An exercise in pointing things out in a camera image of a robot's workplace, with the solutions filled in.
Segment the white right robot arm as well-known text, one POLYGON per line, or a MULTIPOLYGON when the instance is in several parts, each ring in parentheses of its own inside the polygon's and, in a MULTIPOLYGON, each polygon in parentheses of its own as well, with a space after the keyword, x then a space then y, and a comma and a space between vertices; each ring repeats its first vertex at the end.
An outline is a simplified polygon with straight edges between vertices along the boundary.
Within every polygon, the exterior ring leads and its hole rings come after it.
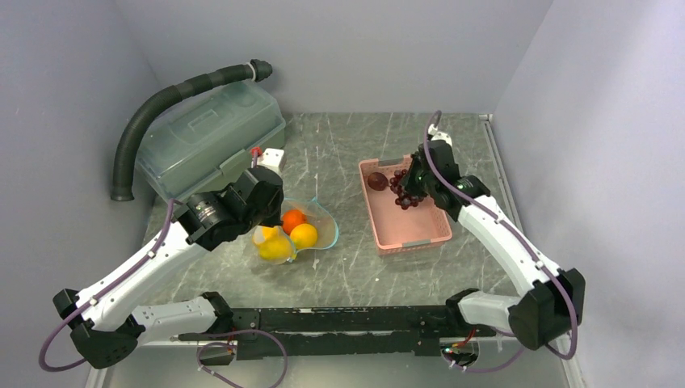
POLYGON ((551 349, 552 341, 568 334, 568 351, 555 354, 566 360, 574 355, 586 286, 580 271, 560 268, 534 247, 490 190, 476 176, 459 172, 452 147, 444 140, 418 147, 400 186, 411 197, 430 197, 475 236, 515 287, 514 297, 470 289, 448 299, 450 310, 444 317, 452 334, 487 326, 510 333, 530 350, 551 349))

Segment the yellow mango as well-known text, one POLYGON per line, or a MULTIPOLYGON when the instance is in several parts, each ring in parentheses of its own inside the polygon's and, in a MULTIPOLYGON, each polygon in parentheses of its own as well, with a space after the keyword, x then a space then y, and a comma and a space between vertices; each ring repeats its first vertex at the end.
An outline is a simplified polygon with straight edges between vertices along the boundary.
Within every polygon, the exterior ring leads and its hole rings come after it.
POLYGON ((266 261, 281 264, 289 261, 295 252, 295 248, 289 238, 274 237, 266 240, 258 247, 258 255, 266 261))

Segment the dark red grape bunch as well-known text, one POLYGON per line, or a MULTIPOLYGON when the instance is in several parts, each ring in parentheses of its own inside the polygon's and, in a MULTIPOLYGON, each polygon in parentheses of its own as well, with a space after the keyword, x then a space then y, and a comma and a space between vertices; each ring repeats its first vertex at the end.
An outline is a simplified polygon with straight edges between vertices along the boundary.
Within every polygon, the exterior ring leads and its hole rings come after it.
POLYGON ((406 188, 401 184, 401 179, 407 175, 406 169, 395 170, 393 176, 389 179, 389 188, 397 198, 395 204, 402 210, 418 207, 418 205, 426 198, 424 195, 414 195, 406 191, 406 188))

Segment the pink plastic basket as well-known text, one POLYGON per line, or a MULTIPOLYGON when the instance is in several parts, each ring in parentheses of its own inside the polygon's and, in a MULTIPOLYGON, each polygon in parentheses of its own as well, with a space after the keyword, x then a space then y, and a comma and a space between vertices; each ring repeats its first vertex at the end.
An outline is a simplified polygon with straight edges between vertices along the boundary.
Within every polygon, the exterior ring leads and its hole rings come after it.
POLYGON ((359 173, 372 232, 379 255, 390 255, 422 248, 439 247, 452 238, 448 215, 428 197, 416 207, 401 209, 397 195, 388 188, 376 191, 368 185, 368 176, 381 173, 387 178, 397 170, 407 169, 411 157, 366 159, 359 162, 359 173))

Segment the clear zip top bag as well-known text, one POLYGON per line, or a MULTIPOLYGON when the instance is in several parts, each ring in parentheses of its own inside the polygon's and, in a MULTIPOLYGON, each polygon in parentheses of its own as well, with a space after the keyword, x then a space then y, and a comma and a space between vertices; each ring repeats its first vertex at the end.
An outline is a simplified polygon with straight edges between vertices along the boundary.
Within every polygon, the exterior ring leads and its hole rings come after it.
POLYGON ((257 226, 247 244, 252 255, 267 263, 292 262, 303 251, 327 250, 338 241, 338 223, 317 198, 285 199, 280 220, 279 226, 257 226))

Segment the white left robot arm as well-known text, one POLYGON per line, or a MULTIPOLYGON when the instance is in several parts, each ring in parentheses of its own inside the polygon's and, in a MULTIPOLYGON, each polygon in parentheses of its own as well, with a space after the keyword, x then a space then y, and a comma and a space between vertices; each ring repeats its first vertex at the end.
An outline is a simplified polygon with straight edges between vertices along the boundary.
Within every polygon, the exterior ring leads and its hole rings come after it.
POLYGON ((105 369, 137 346, 175 335, 219 340, 234 328, 233 311, 218 292, 189 301, 147 306, 147 295, 175 271, 256 226, 280 224, 284 200, 278 167, 257 165, 217 191, 171 199, 162 229, 102 280, 53 298, 81 362, 105 369))

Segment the orange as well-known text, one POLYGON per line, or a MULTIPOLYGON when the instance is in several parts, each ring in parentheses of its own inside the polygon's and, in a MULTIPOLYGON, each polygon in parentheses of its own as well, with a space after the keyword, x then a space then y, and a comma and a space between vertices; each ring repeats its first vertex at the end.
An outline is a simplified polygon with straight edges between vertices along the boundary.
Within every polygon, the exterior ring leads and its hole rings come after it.
POLYGON ((282 227, 286 234, 290 234, 296 227, 307 222, 306 215, 299 209, 290 209, 282 215, 282 227))

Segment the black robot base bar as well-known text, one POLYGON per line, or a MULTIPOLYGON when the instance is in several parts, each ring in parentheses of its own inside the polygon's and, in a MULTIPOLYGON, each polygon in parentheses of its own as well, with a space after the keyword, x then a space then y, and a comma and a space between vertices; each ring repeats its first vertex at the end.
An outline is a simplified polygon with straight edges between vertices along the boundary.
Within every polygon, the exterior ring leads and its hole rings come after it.
POLYGON ((224 333, 181 334, 183 342, 232 340, 240 361, 268 356, 412 353, 439 356, 449 344, 495 335, 458 322, 446 306, 236 308, 224 333))

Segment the dark red round fruit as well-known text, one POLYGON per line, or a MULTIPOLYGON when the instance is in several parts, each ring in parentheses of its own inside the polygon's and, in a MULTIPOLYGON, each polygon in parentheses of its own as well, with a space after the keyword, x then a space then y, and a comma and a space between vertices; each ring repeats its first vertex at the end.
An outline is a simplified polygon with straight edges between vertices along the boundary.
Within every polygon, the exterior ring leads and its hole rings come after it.
POLYGON ((380 172, 372 172, 367 177, 367 185, 374 191, 382 192, 389 186, 389 180, 380 172))

